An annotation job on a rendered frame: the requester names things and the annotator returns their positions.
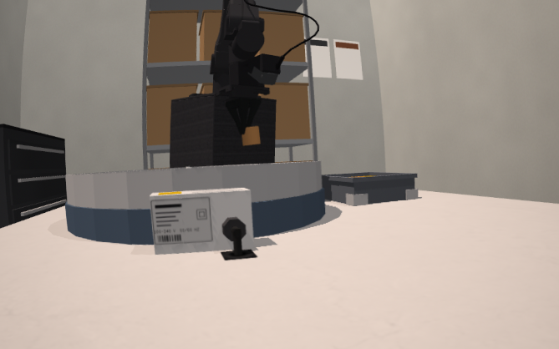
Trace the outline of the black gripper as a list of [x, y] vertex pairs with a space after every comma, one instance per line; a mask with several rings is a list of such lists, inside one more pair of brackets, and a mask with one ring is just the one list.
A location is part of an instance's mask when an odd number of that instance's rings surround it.
[[[258, 93], [267, 95], [270, 94], [270, 89], [265, 87], [230, 84], [230, 69], [229, 85], [216, 90], [216, 97], [229, 96], [229, 98], [226, 99], [226, 108], [234, 119], [240, 134], [245, 134], [246, 126], [251, 127], [252, 125], [252, 120], [262, 102], [262, 96], [257, 96]], [[249, 109], [248, 106], [250, 111], [247, 118]], [[238, 108], [240, 119], [236, 108]]]

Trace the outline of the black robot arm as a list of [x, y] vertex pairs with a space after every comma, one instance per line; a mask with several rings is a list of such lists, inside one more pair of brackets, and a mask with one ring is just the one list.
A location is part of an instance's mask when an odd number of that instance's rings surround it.
[[230, 84], [255, 87], [275, 84], [281, 72], [280, 57], [264, 53], [256, 56], [265, 41], [264, 18], [259, 18], [258, 7], [244, 0], [223, 0], [222, 14], [215, 51], [211, 55], [212, 93], [229, 84], [230, 63], [234, 63], [230, 65]]

